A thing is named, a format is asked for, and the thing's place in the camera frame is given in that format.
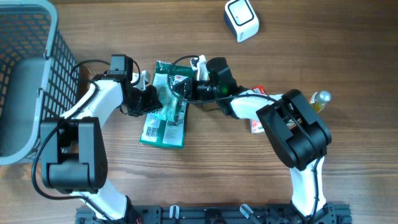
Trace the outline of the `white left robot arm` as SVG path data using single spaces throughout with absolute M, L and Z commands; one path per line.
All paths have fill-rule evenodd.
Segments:
M 131 199 L 108 179 L 108 160 L 101 128 L 115 108 L 125 106 L 138 117 L 162 107 L 157 90 L 137 62 L 112 55 L 109 70 L 89 80 L 90 89 L 59 118 L 40 125 L 41 144 L 33 161 L 35 191 L 50 200 L 78 199 L 100 223 L 142 223 Z

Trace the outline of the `green glove package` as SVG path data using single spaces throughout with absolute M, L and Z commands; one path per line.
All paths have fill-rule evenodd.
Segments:
M 174 66 L 171 77 L 168 77 L 168 71 L 171 64 L 158 60 L 155 65 L 155 74 L 153 85 L 157 88 L 159 85 L 171 85 L 184 79 L 192 78 L 194 71 L 190 67 Z M 185 137 L 185 122 L 187 119 L 188 104 L 180 101 L 178 119 L 176 121 L 164 121 L 153 117 L 152 113 L 147 114 L 143 127 L 140 142 L 161 148 L 182 149 Z

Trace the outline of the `yellow oil bottle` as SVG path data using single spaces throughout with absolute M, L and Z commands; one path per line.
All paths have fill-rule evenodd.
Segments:
M 309 103 L 316 113 L 321 112 L 326 105 L 331 101 L 331 93 L 329 91 L 323 90 L 315 92 Z

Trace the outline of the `light green sachet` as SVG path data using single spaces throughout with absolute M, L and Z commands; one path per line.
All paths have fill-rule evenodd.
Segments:
M 159 85 L 157 92 L 162 107 L 152 113 L 153 117 L 164 121 L 176 121 L 180 109 L 179 100 L 173 96 L 167 84 Z

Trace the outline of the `orange tissue pack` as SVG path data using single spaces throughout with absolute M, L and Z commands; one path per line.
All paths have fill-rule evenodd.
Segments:
M 252 134 L 260 134 L 260 133 L 264 132 L 264 128 L 262 127 L 262 124 L 259 121 L 251 119 L 250 125 L 251 125 L 251 133 Z

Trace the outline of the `red sachet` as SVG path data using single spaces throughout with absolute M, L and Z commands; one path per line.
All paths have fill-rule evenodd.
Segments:
M 254 86 L 252 88 L 252 90 L 253 90 L 253 92 L 255 92 L 257 94 L 262 94 L 262 95 L 266 95 L 267 94 L 265 89 L 264 89 L 264 87 L 263 87 L 263 85 Z

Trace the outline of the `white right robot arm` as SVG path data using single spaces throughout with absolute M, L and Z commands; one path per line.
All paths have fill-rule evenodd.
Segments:
M 224 57 L 204 65 L 197 55 L 189 59 L 196 76 L 169 83 L 171 94 L 190 104 L 216 103 L 226 116 L 260 122 L 277 157 L 290 169 L 293 221 L 315 223 L 323 218 L 322 165 L 331 132 L 302 92 L 256 93 L 237 84 Z

